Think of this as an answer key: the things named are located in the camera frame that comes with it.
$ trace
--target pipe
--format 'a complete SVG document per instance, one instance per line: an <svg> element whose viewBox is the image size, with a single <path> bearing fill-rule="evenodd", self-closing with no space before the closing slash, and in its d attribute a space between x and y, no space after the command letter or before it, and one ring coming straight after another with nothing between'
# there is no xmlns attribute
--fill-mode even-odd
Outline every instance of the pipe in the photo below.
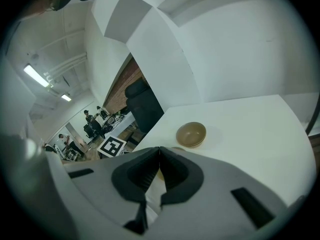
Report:
<svg viewBox="0 0 320 240"><path fill-rule="evenodd" d="M82 29L82 30L79 30L79 31L71 33L71 34L67 34L67 35L65 35L65 36L63 36L61 38L58 38L57 40L52 41L51 43L46 44L45 46L42 46L41 48L37 49L36 52L39 52L39 51L41 51L41 50L43 50L43 49L45 49L45 48L47 48L47 47L49 47L51 45L63 40L63 39L70 38L70 37L73 37L75 35L78 35L78 34L84 33L84 32L85 32L85 30Z"/></svg>
<svg viewBox="0 0 320 240"><path fill-rule="evenodd" d="M50 75L51 75L51 76L54 76L54 75L60 73L61 71L63 71L65 68L73 65L74 63L78 63L79 61L81 61L81 60L86 60L86 59L87 59L87 56L83 56L83 57L81 57L81 58L77 58L77 59L73 60L72 62L69 62L69 63L67 63L66 65L58 68L56 71L52 72Z"/></svg>
<svg viewBox="0 0 320 240"><path fill-rule="evenodd" d="M86 60L87 60L87 59L83 59L83 60L79 61L78 63L76 63L76 64L68 67L67 69L61 71L59 74L57 74L57 75L55 75L55 76L49 75L49 76L46 77L46 79L48 80L49 84L53 85L53 84L56 82L56 79L57 79L58 77L60 77L60 76L61 76L62 74L64 74L65 72L71 70L72 68L78 66L79 64L85 62Z"/></svg>
<svg viewBox="0 0 320 240"><path fill-rule="evenodd" d="M78 64L79 62L82 62L83 60L86 60L87 57L78 58L72 62L69 62L68 64L64 65L60 69L56 70L55 72L52 72L51 74L48 74L46 76L46 79L50 81L51 79L54 79L57 75L59 75L61 72L65 72L67 67L73 67L75 64Z"/></svg>
<svg viewBox="0 0 320 240"><path fill-rule="evenodd" d="M46 106L46 105L41 105L41 104L38 104L38 103L34 103L35 106L38 106L40 108L43 108L45 110L55 110L54 107L50 107L50 106Z"/></svg>
<svg viewBox="0 0 320 240"><path fill-rule="evenodd" d="M56 97L59 96L59 93L57 91L53 90L52 88L48 89L48 93L50 93L51 95L56 96Z"/></svg>
<svg viewBox="0 0 320 240"><path fill-rule="evenodd" d="M65 60L64 62L60 63L59 65L51 68L48 72L45 72L44 75L47 76L47 75L49 75L50 73L52 73L52 72L58 70L59 68L65 66L66 64L72 63L73 61L75 61L75 60L77 60L77 59L81 59L81 58L84 57L84 56L87 57L87 53L86 53L86 52L84 52L84 53L82 53L82 54L80 54L80 55L74 56L74 57L72 57L72 58L70 58L70 59L67 59L67 60Z"/></svg>
<svg viewBox="0 0 320 240"><path fill-rule="evenodd" d="M72 69L72 68L74 68L74 67L78 66L79 64L81 64L81 63L85 62L86 60L87 60L87 59L85 58L85 59L83 59L83 60L79 61L78 63L76 63L76 64L74 64L74 65L72 65L72 66L68 67L68 68L67 68L67 69L65 69L65 70L63 70L63 71L62 71L62 72L60 72L59 74L57 74L57 75L53 76L52 78L53 78L53 79L56 79L56 78L60 77L60 76L61 76L62 74L64 74L65 72L67 72L67 71L69 71L70 69Z"/></svg>

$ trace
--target desk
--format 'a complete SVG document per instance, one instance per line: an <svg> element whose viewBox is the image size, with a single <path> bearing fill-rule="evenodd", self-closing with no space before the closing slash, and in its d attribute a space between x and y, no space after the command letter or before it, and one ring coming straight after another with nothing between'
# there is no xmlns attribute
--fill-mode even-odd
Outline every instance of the desk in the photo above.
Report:
<svg viewBox="0 0 320 240"><path fill-rule="evenodd" d="M202 144L178 144L176 132L188 122L206 127ZM134 151L181 147L233 164L273 190L287 205L310 191L316 163L298 118L279 95L169 108Z"/></svg>
<svg viewBox="0 0 320 240"><path fill-rule="evenodd" d="M135 121L134 115L129 112L124 116L122 121L110 132L106 133L104 136L107 139L110 135L114 137L118 137L120 133L122 133L129 125L131 125Z"/></svg>

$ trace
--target white partition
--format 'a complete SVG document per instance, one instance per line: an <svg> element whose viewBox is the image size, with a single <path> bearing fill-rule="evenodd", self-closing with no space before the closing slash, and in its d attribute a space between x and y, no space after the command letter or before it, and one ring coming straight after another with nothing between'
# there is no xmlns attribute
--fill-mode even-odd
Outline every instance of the white partition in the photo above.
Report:
<svg viewBox="0 0 320 240"><path fill-rule="evenodd" d="M87 77L92 94L102 106L118 72L128 63L130 51L124 43L101 34L91 11L86 18Z"/></svg>
<svg viewBox="0 0 320 240"><path fill-rule="evenodd" d="M91 11L104 37L126 43L150 8L143 0L95 0Z"/></svg>
<svg viewBox="0 0 320 240"><path fill-rule="evenodd" d="M184 52L154 8L126 44L164 111L201 102Z"/></svg>

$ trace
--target black rectangle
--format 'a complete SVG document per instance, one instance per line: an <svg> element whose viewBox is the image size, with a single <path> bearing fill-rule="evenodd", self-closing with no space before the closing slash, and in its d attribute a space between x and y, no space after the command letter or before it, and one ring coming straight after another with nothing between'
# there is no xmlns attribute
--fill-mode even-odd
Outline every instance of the black rectangle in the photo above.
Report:
<svg viewBox="0 0 320 240"><path fill-rule="evenodd" d="M231 191L231 194L259 229L274 219L274 216L244 187Z"/></svg>
<svg viewBox="0 0 320 240"><path fill-rule="evenodd" d="M87 174L92 174L94 171L92 169L83 169L83 170L76 170L72 172L68 172L71 179L81 177Z"/></svg>
<svg viewBox="0 0 320 240"><path fill-rule="evenodd" d="M118 147L116 148L116 146L112 142L118 143L119 144ZM106 145L109 144L109 143L111 143L110 144L110 146L111 146L110 150L106 148ZM119 151L122 149L123 145L124 145L124 143L122 141L119 141L116 138L110 136L107 140L104 141L104 143L101 146L100 150L105 152L105 153L107 153L108 155L110 155L112 157L115 157L119 153Z"/></svg>

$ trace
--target floor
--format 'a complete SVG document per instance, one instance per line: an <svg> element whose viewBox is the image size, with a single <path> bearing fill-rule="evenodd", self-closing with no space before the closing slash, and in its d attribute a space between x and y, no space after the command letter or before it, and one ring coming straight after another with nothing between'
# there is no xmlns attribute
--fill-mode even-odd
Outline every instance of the floor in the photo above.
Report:
<svg viewBox="0 0 320 240"><path fill-rule="evenodd" d="M133 132L132 138L140 142L144 136L144 134L139 130L138 125L136 122L133 122L133 126L130 125L128 128L126 128L119 136L118 138L121 140L125 140L128 135L130 135ZM96 137L92 142L90 142L89 145L89 150L85 152L83 157L78 156L76 159L77 162L84 162L84 161L92 161L92 160L100 160L100 157L98 155L98 147L100 144L103 142L103 138L98 136ZM132 152L135 149L136 145L134 145L131 142L127 142L124 148Z"/></svg>

